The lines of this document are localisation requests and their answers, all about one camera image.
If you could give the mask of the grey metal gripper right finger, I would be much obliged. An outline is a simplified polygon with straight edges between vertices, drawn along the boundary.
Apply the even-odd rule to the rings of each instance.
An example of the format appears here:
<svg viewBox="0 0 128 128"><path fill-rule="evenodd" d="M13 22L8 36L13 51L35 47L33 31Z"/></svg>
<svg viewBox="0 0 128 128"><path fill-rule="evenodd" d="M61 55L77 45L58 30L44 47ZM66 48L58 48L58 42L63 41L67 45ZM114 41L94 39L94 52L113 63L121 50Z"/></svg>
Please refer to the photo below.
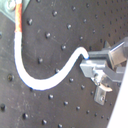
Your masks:
<svg viewBox="0 0 128 128"><path fill-rule="evenodd" d="M89 56L91 59L106 59L111 66L116 66L128 59L128 41L118 42L101 51L91 51Z"/></svg>

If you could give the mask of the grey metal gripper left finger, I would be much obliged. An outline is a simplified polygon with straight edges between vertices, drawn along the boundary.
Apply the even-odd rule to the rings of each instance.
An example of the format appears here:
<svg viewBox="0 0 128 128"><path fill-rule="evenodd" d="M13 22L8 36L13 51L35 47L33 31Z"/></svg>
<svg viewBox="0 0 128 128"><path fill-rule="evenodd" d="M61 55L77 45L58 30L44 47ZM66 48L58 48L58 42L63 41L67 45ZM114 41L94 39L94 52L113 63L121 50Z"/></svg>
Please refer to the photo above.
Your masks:
<svg viewBox="0 0 128 128"><path fill-rule="evenodd" d="M115 71L106 64L95 64L82 62L80 68L85 77L90 78L96 85L94 101L104 104L106 93L112 92L115 85L122 83L125 68L118 67Z"/></svg>

